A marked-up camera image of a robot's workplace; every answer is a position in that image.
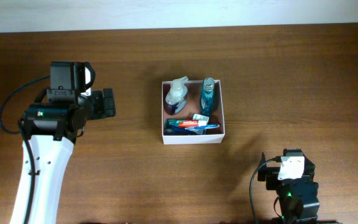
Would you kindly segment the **toothpaste tube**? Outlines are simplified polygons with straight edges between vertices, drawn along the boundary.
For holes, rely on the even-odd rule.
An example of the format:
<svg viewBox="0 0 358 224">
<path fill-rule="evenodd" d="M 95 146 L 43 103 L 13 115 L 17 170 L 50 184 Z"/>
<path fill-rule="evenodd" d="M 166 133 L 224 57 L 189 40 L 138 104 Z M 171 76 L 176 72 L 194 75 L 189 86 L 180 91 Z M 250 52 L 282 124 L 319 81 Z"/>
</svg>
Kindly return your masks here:
<svg viewBox="0 0 358 224">
<path fill-rule="evenodd" d="M 164 128 L 171 128 L 172 126 L 177 128 L 192 128 L 206 126 L 207 121 L 193 120 L 193 119 L 167 119 L 164 124 Z"/>
</svg>

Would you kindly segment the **clear pump soap bottle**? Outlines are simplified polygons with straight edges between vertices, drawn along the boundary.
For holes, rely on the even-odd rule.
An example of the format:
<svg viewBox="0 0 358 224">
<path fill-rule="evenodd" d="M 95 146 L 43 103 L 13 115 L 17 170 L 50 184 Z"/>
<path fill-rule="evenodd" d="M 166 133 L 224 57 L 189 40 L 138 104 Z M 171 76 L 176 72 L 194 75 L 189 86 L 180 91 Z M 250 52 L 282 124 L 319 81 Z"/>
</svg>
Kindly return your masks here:
<svg viewBox="0 0 358 224">
<path fill-rule="evenodd" d="M 179 113 L 187 103 L 188 89 L 185 83 L 188 77 L 174 79 L 170 84 L 170 90 L 165 97 L 164 110 L 169 115 Z"/>
</svg>

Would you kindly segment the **blue disposable razor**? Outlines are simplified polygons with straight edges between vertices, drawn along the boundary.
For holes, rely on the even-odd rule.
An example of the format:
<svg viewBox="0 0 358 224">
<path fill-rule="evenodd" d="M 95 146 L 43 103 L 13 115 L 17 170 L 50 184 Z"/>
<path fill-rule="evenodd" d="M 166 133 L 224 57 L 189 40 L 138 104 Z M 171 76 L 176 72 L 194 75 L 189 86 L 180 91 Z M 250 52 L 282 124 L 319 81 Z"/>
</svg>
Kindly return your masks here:
<svg viewBox="0 0 358 224">
<path fill-rule="evenodd" d="M 206 131 L 203 130 L 203 129 L 188 130 L 188 129 L 179 128 L 179 127 L 176 127 L 176 126 L 171 126 L 170 129 L 171 129 L 175 134 L 203 135 L 203 134 L 206 133 Z"/>
</svg>

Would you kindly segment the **white green soap box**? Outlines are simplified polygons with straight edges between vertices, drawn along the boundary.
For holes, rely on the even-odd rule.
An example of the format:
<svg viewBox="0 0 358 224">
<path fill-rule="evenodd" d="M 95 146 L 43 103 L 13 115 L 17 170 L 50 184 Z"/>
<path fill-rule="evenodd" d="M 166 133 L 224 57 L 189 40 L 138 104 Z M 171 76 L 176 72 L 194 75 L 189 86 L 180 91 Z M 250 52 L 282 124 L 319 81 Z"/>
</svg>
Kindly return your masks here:
<svg viewBox="0 0 358 224">
<path fill-rule="evenodd" d="M 193 119 L 194 120 L 197 120 L 197 121 L 201 121 L 201 124 L 203 125 L 203 126 L 205 126 L 205 125 L 207 125 L 208 123 L 209 123 L 209 116 L 204 116 L 204 115 L 202 115 L 202 114 L 194 114 L 193 115 Z M 204 135 L 204 134 L 206 134 L 206 130 L 205 129 L 196 129 L 196 130 L 194 130 L 194 132 L 196 133 L 196 134 L 199 134 L 199 135 Z"/>
</svg>

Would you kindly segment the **teal mouthwash bottle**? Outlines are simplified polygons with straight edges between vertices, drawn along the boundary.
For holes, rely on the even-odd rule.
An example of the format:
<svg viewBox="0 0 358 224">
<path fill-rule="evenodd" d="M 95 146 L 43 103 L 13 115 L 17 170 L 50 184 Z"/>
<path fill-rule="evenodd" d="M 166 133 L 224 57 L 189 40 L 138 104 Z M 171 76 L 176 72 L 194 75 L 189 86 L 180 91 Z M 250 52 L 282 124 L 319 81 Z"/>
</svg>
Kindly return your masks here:
<svg viewBox="0 0 358 224">
<path fill-rule="evenodd" d="M 208 77 L 203 80 L 200 96 L 200 110 L 204 116 L 211 116 L 214 108 L 214 79 Z"/>
</svg>

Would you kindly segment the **blue white toothbrush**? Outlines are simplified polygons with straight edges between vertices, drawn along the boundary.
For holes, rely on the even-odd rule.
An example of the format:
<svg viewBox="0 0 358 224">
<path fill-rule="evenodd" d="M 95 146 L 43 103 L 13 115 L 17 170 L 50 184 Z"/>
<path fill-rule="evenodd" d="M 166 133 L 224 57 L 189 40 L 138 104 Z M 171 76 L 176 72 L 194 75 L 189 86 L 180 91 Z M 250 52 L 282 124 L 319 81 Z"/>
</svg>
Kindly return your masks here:
<svg viewBox="0 0 358 224">
<path fill-rule="evenodd" d="M 205 126 L 186 127 L 185 129 L 188 131 L 196 131 L 196 130 L 215 129 L 219 127 L 220 127 L 219 124 L 207 124 Z"/>
</svg>

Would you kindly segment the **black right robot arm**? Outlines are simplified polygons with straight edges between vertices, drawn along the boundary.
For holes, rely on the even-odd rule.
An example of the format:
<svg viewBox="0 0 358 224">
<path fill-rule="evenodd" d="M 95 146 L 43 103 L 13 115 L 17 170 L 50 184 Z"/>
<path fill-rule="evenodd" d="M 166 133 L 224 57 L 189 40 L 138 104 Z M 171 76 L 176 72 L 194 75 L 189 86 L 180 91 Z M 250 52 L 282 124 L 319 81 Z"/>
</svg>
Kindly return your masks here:
<svg viewBox="0 0 358 224">
<path fill-rule="evenodd" d="M 257 168 L 257 180 L 265 182 L 267 190 L 276 192 L 274 205 L 279 204 L 272 223 L 316 223 L 319 200 L 318 183 L 313 178 L 315 165 L 301 149 L 284 149 L 281 156 L 267 160 L 262 154 Z"/>
</svg>

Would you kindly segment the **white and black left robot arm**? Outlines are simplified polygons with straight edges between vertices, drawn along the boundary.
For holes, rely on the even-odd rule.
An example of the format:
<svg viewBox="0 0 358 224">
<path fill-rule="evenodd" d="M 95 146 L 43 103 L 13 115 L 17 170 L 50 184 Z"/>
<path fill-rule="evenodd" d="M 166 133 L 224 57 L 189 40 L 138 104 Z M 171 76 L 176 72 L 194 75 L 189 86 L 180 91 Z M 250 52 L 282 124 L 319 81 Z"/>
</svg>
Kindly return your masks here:
<svg viewBox="0 0 358 224">
<path fill-rule="evenodd" d="M 55 223 L 68 161 L 87 121 L 116 115 L 113 91 L 94 91 L 89 62 L 52 62 L 50 86 L 18 121 L 23 163 L 11 223 Z"/>
</svg>

